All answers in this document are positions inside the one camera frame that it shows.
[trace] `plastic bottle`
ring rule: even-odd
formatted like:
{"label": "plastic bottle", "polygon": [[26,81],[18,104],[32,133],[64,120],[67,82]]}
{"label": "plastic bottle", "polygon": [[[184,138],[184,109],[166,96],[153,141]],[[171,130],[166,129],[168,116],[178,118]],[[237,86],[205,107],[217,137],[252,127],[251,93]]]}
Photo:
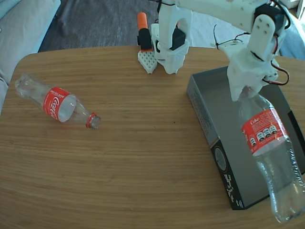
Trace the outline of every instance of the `plastic bottle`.
{"label": "plastic bottle", "polygon": [[97,129],[101,118],[89,113],[79,99],[59,88],[42,83],[30,74],[23,74],[15,83],[17,94],[32,100],[46,114],[62,123],[85,124]]}
{"label": "plastic bottle", "polygon": [[305,212],[305,184],[289,136],[273,105],[257,94],[239,98],[242,132],[268,186],[271,208],[279,222]]}

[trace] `robotic arm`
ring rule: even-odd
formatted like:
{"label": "robotic arm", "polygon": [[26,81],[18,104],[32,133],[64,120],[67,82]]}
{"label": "robotic arm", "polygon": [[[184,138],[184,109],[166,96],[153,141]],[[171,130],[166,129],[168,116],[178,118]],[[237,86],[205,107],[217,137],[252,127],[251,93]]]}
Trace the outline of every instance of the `robotic arm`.
{"label": "robotic arm", "polygon": [[192,11],[209,14],[251,34],[246,45],[238,40],[216,44],[230,63],[227,76],[237,101],[245,86],[256,94],[277,79],[275,53],[285,38],[286,13],[269,0],[162,0],[159,23],[151,25],[154,57],[168,74],[183,66],[190,45]]}

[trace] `wood grain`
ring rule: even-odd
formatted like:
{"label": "wood grain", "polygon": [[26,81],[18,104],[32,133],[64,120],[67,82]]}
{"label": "wood grain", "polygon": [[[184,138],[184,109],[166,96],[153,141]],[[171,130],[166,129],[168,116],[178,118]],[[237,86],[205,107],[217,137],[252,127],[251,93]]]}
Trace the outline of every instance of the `wood grain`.
{"label": "wood grain", "polygon": [[[215,49],[191,48],[177,75],[148,75],[138,47],[43,52],[17,66],[0,119],[1,229],[283,229],[267,199],[233,211],[186,95],[192,73],[226,66]],[[305,130],[305,65],[282,87]],[[53,121],[17,97],[30,72],[76,94],[102,118],[97,131]]]}

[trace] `white 3d-printed part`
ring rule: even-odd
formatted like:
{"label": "white 3d-printed part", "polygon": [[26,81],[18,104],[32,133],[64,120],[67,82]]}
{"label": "white 3d-printed part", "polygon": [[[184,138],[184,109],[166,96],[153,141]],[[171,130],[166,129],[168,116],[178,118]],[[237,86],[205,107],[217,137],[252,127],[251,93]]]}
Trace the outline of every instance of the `white 3d-printed part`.
{"label": "white 3d-printed part", "polygon": [[154,57],[153,51],[151,52],[139,51],[138,60],[148,74],[152,74],[158,64],[157,60]]}

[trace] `black box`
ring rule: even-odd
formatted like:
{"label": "black box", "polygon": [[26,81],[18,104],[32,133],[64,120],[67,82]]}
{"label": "black box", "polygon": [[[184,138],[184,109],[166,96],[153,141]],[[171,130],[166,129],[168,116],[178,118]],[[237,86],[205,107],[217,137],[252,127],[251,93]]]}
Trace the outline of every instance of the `black box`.
{"label": "black box", "polygon": [[[267,185],[238,122],[237,103],[231,100],[227,67],[192,75],[187,93],[218,165],[232,209],[247,209],[268,197]],[[277,110],[303,174],[305,141],[281,89],[268,85],[260,94]]]}

